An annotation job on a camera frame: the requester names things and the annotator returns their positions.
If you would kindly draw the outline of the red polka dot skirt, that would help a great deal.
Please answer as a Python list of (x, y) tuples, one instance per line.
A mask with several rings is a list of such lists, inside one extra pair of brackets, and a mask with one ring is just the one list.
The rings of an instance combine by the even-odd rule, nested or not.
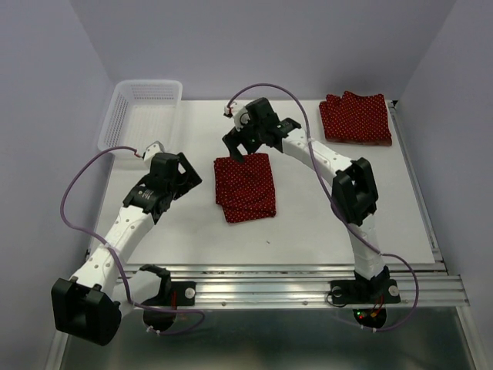
[(342, 96), (327, 94), (319, 103), (325, 139), (392, 139), (387, 104), (383, 94), (359, 96), (345, 91)]
[(213, 161), (215, 201), (225, 220), (238, 224), (277, 215), (276, 190), (266, 153), (246, 155), (242, 163), (229, 157)]

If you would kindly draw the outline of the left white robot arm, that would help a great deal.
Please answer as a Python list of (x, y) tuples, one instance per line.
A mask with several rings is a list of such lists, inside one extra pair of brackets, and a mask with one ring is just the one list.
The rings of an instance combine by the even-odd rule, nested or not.
[(147, 328), (158, 335), (170, 335), (179, 314), (205, 318), (194, 307), (195, 282), (173, 282), (171, 273), (155, 264), (126, 276), (128, 259), (171, 203), (202, 182), (183, 153), (167, 153), (159, 143), (140, 158), (149, 172), (126, 195), (107, 235), (82, 228), (99, 245), (70, 278), (59, 278), (51, 290), (56, 329), (101, 346), (111, 342), (124, 317), (136, 308), (165, 316), (168, 324)]

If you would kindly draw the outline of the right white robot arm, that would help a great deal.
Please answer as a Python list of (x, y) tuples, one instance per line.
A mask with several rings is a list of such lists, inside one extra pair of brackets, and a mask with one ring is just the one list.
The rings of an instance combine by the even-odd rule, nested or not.
[(331, 305), (342, 308), (379, 301), (390, 273), (374, 231), (378, 192), (371, 164), (364, 158), (352, 160), (321, 144), (310, 135), (307, 123), (280, 119), (266, 98), (246, 105), (230, 101), (223, 115), (234, 121), (223, 137), (232, 159), (244, 161), (241, 148), (248, 154), (262, 146), (274, 148), (312, 169), (326, 191), (332, 211), (347, 228), (354, 255), (354, 278), (330, 282)]

